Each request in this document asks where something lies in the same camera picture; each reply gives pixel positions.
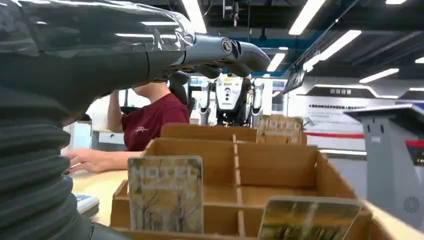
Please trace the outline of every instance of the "book cover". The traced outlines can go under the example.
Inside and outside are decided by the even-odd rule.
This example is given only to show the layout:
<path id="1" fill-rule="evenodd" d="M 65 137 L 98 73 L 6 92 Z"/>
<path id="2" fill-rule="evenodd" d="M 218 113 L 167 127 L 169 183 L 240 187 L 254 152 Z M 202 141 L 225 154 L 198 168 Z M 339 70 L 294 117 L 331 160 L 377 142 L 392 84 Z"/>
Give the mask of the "book cover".
<path id="1" fill-rule="evenodd" d="M 343 240 L 362 208 L 359 201 L 346 198 L 272 197 L 258 236 L 262 240 Z"/>
<path id="2" fill-rule="evenodd" d="M 262 115 L 257 128 L 257 143 L 301 144 L 303 118 Z"/>
<path id="3" fill-rule="evenodd" d="M 200 156 L 143 156 L 128 160 L 131 229 L 203 233 Z"/>

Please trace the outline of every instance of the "wall sign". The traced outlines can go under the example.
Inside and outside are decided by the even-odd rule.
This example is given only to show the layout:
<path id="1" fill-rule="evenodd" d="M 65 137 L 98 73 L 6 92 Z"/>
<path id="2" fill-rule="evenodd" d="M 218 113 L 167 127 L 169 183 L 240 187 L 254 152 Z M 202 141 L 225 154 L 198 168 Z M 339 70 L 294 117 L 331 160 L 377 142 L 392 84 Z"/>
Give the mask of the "wall sign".
<path id="1" fill-rule="evenodd" d="M 362 124 L 344 111 L 366 107 L 388 106 L 392 99 L 323 97 L 298 95 L 289 102 L 289 116 L 307 117 L 305 129 L 312 133 L 362 134 Z"/>
<path id="2" fill-rule="evenodd" d="M 376 96 L 367 88 L 314 86 L 306 94 L 315 97 L 363 98 L 375 99 Z"/>

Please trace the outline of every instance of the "gray kiosk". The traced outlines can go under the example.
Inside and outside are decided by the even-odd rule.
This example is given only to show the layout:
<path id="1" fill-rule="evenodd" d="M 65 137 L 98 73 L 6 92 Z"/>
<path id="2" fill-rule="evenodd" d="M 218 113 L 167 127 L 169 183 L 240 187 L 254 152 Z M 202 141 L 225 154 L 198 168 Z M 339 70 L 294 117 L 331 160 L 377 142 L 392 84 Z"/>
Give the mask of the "gray kiosk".
<path id="1" fill-rule="evenodd" d="M 345 111 L 365 135 L 367 200 L 416 229 L 424 218 L 424 111 L 412 104 Z"/>

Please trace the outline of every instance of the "robotic arm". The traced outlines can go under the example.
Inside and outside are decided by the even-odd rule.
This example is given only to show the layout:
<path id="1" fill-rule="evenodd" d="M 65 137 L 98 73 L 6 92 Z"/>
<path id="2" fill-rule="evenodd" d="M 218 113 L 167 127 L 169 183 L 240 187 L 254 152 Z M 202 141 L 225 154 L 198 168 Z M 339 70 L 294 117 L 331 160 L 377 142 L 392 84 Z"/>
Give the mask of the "robotic arm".
<path id="1" fill-rule="evenodd" d="M 200 86 L 200 125 L 209 124 L 209 114 L 211 113 L 211 109 L 209 108 L 211 103 L 211 85 L 211 81 L 204 80 Z"/>
<path id="2" fill-rule="evenodd" d="M 213 78 L 226 67 L 244 77 L 270 61 L 252 44 L 197 34 L 181 14 L 147 5 L 0 0 L 0 239 L 126 239 L 78 214 L 62 175 L 63 126 L 113 90 L 178 70 Z"/>
<path id="3" fill-rule="evenodd" d="M 253 103 L 250 111 L 252 115 L 252 126 L 255 128 L 258 127 L 259 117 L 261 115 L 264 86 L 264 81 L 261 78 L 253 81 Z"/>

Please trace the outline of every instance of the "wooden table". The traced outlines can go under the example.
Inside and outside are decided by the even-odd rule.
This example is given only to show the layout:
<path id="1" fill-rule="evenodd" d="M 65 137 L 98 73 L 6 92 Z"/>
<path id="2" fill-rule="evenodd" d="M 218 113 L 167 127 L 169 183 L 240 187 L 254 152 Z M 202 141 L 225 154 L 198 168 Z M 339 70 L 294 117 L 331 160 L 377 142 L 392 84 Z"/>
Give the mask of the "wooden table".
<path id="1" fill-rule="evenodd" d="M 73 192 L 96 196 L 100 200 L 99 212 L 94 219 L 96 222 L 109 226 L 111 222 L 112 195 L 122 180 L 127 179 L 127 171 L 109 171 L 100 174 L 77 172 L 73 178 Z M 408 226 L 403 221 L 391 216 L 380 208 L 365 202 L 374 217 L 381 222 L 396 240 L 424 240 L 424 234 Z"/>

